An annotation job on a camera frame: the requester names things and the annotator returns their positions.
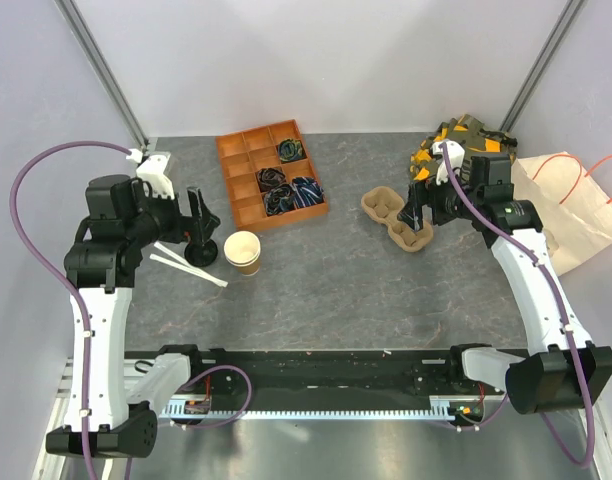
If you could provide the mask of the brown paper cup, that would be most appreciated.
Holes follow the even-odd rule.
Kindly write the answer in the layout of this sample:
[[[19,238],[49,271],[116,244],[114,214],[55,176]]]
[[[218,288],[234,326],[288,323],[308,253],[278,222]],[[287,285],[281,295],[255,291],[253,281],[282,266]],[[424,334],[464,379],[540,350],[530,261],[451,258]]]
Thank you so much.
[[[224,255],[242,275],[255,275],[261,265],[260,239],[252,232],[238,231],[224,243]]]

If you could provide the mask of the black plastic cup lid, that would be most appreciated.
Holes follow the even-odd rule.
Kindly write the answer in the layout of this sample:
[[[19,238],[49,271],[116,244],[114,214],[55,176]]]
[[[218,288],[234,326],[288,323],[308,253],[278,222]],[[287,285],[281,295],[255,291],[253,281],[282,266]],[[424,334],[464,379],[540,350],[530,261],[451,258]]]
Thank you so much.
[[[184,259],[193,267],[204,268],[216,261],[218,253],[214,240],[208,240],[204,244],[189,242],[184,249]]]

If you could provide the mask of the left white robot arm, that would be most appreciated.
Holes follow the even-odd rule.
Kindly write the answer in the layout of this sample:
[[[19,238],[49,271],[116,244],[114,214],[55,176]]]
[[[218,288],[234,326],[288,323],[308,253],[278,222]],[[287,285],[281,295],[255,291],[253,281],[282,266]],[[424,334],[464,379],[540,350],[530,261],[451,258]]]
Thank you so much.
[[[132,388],[124,379],[125,331],[143,251],[156,242],[183,244],[183,264],[205,267],[218,255],[211,236],[220,220],[197,187],[187,190],[190,215],[177,194],[127,175],[93,179],[85,191],[88,216],[64,259],[72,296],[75,352],[73,397],[63,426],[48,433],[52,454],[94,458],[145,458],[157,437],[157,416],[180,389],[194,393],[205,382],[193,344],[166,345]]]

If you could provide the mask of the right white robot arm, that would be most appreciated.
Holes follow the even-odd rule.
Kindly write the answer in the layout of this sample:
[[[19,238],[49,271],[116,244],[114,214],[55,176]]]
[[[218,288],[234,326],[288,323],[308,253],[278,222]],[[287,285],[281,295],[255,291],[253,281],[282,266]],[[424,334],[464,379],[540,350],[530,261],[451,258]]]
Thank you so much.
[[[456,361],[444,368],[446,386],[459,394],[479,382],[498,388],[520,414],[592,409],[612,375],[612,349],[596,345],[572,310],[535,206],[514,196],[510,157],[466,159],[446,142],[432,150],[398,218],[414,231],[424,207],[436,226],[470,221],[507,278],[528,342],[524,357],[475,344],[452,348]]]

